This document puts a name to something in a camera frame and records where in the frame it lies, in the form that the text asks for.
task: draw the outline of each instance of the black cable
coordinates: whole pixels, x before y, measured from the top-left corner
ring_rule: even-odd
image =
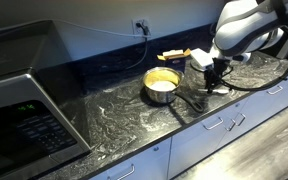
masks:
[[[233,72],[233,70],[234,70],[234,67],[232,66],[232,65],[230,65],[230,64],[228,64],[228,67],[229,68],[231,68],[227,73],[225,73],[225,74],[223,74],[223,76],[222,77],[225,77],[225,76],[227,76],[227,75],[229,75],[229,74],[231,74],[231,72]]]
[[[147,51],[148,51],[148,41],[147,41],[147,38],[146,38],[146,37],[144,37],[144,39],[145,39],[145,51],[144,51],[144,54],[143,54],[142,58],[141,58],[138,62],[136,62],[135,64],[126,67],[125,70],[131,69],[131,68],[137,66],[138,64],[140,64],[141,62],[143,62],[143,60],[145,59],[145,57],[146,57],[146,55],[147,55]]]
[[[287,26],[283,26],[281,27],[281,29],[284,31],[284,33],[286,33],[287,37],[288,37],[288,27]],[[214,69],[209,69],[210,71],[212,71],[213,73],[216,74],[216,72],[214,71]],[[280,76],[279,78],[276,78],[275,80],[269,82],[268,84],[265,84],[261,87],[256,87],[256,88],[242,88],[242,87],[237,87],[235,85],[232,85],[226,81],[224,81],[222,78],[220,78],[217,74],[216,76],[219,78],[220,82],[222,85],[230,88],[230,89],[235,89],[238,91],[262,91],[271,87],[274,87],[275,85],[277,85],[278,83],[280,83],[283,80],[287,80],[287,76],[288,76],[288,67],[285,70],[284,74],[282,76]]]
[[[142,23],[136,23],[136,26],[142,28],[143,34],[144,34],[145,36],[147,36],[147,35],[149,34],[150,31],[149,31],[149,29],[148,29],[147,26],[144,26]],[[141,62],[143,62],[143,60],[145,59],[145,57],[146,57],[146,55],[147,55],[147,51],[148,51],[148,42],[147,42],[147,37],[144,37],[144,39],[145,39],[145,51],[144,51],[144,54],[143,54],[142,58],[141,58],[138,62],[136,62],[135,64],[126,67],[125,70],[131,69],[131,68],[137,66],[138,64],[140,64]]]

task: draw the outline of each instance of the power cord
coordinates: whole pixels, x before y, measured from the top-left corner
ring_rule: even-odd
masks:
[[[145,50],[144,50],[144,54],[143,54],[142,58],[138,62],[136,62],[135,64],[133,64],[133,65],[131,65],[129,67],[126,67],[125,70],[131,69],[131,68],[137,66],[138,64],[142,63],[143,60],[145,59],[146,55],[147,55],[148,42],[147,42],[147,37],[146,36],[148,36],[150,34],[150,30],[149,30],[148,26],[145,26],[143,23],[136,23],[136,26],[143,30],[143,34],[144,34],[143,37],[145,39]]]
[[[232,65],[228,64],[228,67],[230,68],[230,70],[229,70],[227,73],[223,74],[223,76],[222,76],[222,77],[225,77],[225,76],[227,76],[227,75],[231,74],[231,72],[233,72],[233,71],[234,71],[234,67],[233,67]]]
[[[288,37],[288,27],[287,26],[283,26],[281,27],[281,29],[285,32],[285,34],[287,35]],[[261,87],[255,87],[255,88],[243,88],[243,87],[238,87],[238,86],[235,86],[235,85],[232,85],[226,81],[224,81],[222,79],[222,77],[219,76],[219,74],[217,74],[215,72],[215,70],[212,68],[212,67],[209,67],[207,69],[207,71],[209,73],[213,73],[214,76],[217,77],[217,80],[224,86],[230,88],[230,89],[235,89],[235,90],[238,90],[238,91],[262,91],[262,90],[265,90],[265,89],[268,89],[268,88],[271,88],[275,85],[277,85],[278,83],[280,83],[281,81],[283,80],[287,80],[287,76],[288,76],[288,67],[287,69],[285,70],[285,72],[283,73],[282,76],[280,76],[279,78],[276,78],[275,80],[261,86]]]

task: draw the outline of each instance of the gray floor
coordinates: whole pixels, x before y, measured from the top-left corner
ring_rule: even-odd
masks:
[[[288,108],[176,180],[288,179]]]

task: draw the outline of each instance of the pot handle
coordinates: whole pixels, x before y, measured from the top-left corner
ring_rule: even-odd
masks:
[[[192,101],[189,97],[187,97],[183,93],[175,92],[175,95],[180,97],[181,99],[183,99],[185,102],[187,102],[187,104],[189,104],[194,109],[194,111],[196,111],[198,113],[204,112],[204,108],[202,105],[200,105],[197,102]]]

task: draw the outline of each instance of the black granite countertop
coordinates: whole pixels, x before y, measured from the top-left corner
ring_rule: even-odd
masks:
[[[179,91],[201,103],[205,112],[196,113],[180,98],[164,105],[153,103],[143,89],[142,77],[148,69],[158,66],[155,59],[158,53],[151,51],[149,60],[129,70],[94,72],[96,68],[88,66],[94,69],[85,73],[85,64],[74,66],[83,72],[79,75],[84,96],[78,101],[85,106],[77,107],[74,102],[63,106],[70,107],[73,125],[83,119],[87,121],[82,136],[89,143],[91,153],[41,179],[89,179],[250,95],[235,90],[226,95],[199,92],[198,89],[204,88],[203,73],[194,70],[188,58]],[[226,80],[237,86],[257,87],[281,75],[288,61],[255,52],[247,64],[231,62],[231,65],[234,71],[225,76]]]

